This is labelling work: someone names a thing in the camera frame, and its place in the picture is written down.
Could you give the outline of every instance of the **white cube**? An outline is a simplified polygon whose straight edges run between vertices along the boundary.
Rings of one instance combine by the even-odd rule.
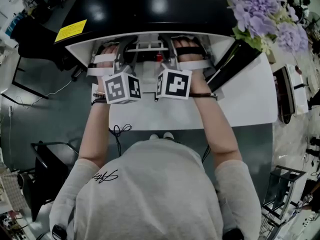
[[[164,69],[158,76],[155,97],[187,100],[192,71]]]
[[[102,77],[105,98],[108,104],[128,104],[141,100],[139,79],[128,73]]]

